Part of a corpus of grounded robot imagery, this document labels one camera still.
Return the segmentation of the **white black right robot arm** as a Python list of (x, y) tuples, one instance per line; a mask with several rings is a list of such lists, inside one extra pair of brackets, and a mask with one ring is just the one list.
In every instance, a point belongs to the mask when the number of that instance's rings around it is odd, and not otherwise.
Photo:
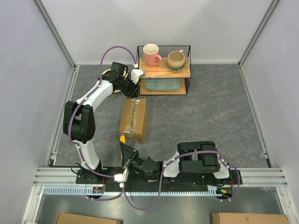
[(163, 178), (175, 182), (196, 182), (212, 186), (242, 184), (240, 171), (224, 161), (212, 141), (182, 142), (168, 160), (141, 159), (138, 151), (120, 144), (122, 168), (129, 171), (128, 178), (153, 181)]

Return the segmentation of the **brown cardboard express box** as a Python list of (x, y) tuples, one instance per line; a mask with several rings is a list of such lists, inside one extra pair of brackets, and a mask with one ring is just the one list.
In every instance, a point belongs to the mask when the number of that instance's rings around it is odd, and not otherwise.
[(144, 144), (146, 142), (149, 111), (146, 98), (126, 98), (119, 133), (126, 142)]

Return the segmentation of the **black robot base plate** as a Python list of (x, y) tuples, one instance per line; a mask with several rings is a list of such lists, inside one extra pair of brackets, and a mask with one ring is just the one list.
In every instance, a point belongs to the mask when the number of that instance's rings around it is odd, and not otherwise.
[[(229, 169), (230, 176), (226, 179), (216, 179), (214, 174), (179, 173), (177, 177), (164, 177), (162, 179), (162, 192), (189, 192), (206, 191), (208, 185), (223, 187), (225, 185), (242, 184), (241, 172), (233, 168)], [(160, 176), (149, 178), (142, 173), (132, 171), (125, 182), (126, 192), (150, 193), (158, 192)], [(119, 192), (119, 184), (113, 178), (104, 178), (94, 175), (90, 170), (79, 169), (77, 171), (77, 184), (104, 184), (106, 192)]]

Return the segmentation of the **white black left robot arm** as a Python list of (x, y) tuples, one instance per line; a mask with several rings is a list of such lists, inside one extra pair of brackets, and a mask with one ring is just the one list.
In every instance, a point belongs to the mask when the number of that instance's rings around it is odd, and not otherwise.
[(114, 91), (121, 91), (128, 98), (138, 97), (139, 80), (144, 76), (145, 71), (137, 64), (128, 72), (128, 66), (113, 62), (111, 69), (103, 73), (83, 97), (68, 101), (64, 106), (63, 133), (75, 145), (81, 165), (88, 169), (86, 178), (91, 183), (99, 183), (103, 177), (102, 171), (97, 169), (100, 160), (93, 144), (96, 131), (94, 112)]

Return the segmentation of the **yellow utility knife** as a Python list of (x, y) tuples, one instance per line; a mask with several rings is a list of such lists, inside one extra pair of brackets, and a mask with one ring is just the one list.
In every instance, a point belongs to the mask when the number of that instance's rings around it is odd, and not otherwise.
[(125, 137), (124, 134), (121, 134), (121, 135), (120, 135), (120, 142), (123, 143), (123, 144), (126, 143), (126, 137)]

